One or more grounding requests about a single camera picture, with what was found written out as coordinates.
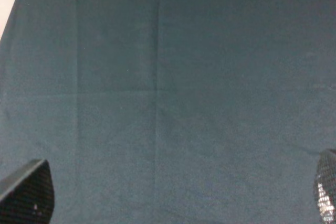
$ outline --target dark fabric surface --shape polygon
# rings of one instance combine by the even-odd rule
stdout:
[[[47,158],[52,223],[317,223],[336,0],[16,0],[0,176]]]

